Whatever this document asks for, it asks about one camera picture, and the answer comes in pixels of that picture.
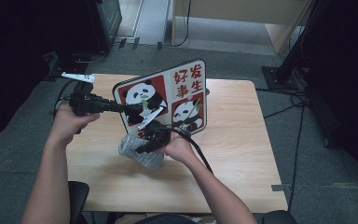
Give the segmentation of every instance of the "gray cloth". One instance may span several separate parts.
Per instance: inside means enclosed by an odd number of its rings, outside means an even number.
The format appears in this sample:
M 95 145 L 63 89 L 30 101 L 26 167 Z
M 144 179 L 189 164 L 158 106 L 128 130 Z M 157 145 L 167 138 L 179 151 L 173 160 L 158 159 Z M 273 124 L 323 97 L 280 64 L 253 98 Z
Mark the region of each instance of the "gray cloth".
M 147 140 L 126 134 L 123 139 L 121 139 L 120 145 L 118 146 L 118 154 L 138 161 L 147 169 L 157 169 L 164 160 L 164 154 L 157 154 L 153 152 L 144 152 L 139 154 L 135 151 L 137 147 L 146 143 Z

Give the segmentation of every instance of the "cardboard sign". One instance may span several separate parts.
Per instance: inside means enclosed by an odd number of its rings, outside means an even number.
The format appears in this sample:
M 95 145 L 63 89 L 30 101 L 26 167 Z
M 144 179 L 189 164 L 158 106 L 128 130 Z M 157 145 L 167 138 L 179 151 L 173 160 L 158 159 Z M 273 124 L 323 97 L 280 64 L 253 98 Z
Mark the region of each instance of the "cardboard sign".
M 138 114 L 121 113 L 127 133 L 143 137 L 138 130 L 144 117 L 161 106 L 155 118 L 168 127 L 197 133 L 206 126 L 205 62 L 197 59 L 167 70 L 118 83 L 112 90 L 117 103 L 142 105 Z

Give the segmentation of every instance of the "forearm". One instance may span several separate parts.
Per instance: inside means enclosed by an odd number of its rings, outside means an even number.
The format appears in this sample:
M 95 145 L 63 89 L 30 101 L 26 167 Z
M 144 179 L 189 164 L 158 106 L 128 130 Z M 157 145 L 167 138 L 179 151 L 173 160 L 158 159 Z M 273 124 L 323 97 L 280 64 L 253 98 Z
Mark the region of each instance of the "forearm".
M 256 223 L 246 204 L 197 158 L 185 163 L 218 223 Z
M 66 145 L 48 140 L 22 223 L 69 223 L 69 219 Z

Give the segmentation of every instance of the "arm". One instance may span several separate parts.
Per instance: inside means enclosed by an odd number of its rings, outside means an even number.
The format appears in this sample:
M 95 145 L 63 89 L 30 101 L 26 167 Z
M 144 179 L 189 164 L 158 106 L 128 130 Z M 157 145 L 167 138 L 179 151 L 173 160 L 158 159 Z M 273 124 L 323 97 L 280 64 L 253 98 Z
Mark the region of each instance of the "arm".
M 69 105 L 60 106 L 44 147 L 22 223 L 69 223 L 66 146 L 78 129 L 98 118 L 99 114 L 77 117 Z
M 182 162 L 196 179 L 217 223 L 256 223 L 246 204 L 197 158 L 191 145 L 178 134 L 157 153 L 165 153 Z

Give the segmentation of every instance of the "panda illustration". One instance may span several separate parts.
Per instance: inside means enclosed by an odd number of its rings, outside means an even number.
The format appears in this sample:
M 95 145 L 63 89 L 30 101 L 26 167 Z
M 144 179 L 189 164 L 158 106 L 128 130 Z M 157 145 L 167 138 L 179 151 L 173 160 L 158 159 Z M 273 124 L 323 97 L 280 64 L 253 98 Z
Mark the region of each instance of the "panda illustration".
M 152 85 L 152 80 L 150 79 L 143 83 L 134 85 L 128 91 L 124 91 L 122 95 L 126 99 L 127 105 L 142 104 L 144 106 L 143 111 L 140 114 L 134 114 L 133 112 L 125 111 L 127 121 L 129 123 L 141 123 L 145 116 L 151 114 L 156 109 L 159 109 L 160 106 L 163 106 L 164 110 L 167 107 L 167 103 L 156 91 Z
M 196 106 L 197 101 L 187 101 L 179 104 L 173 113 L 173 126 L 193 132 L 202 124 L 202 118 L 199 114 L 199 108 Z

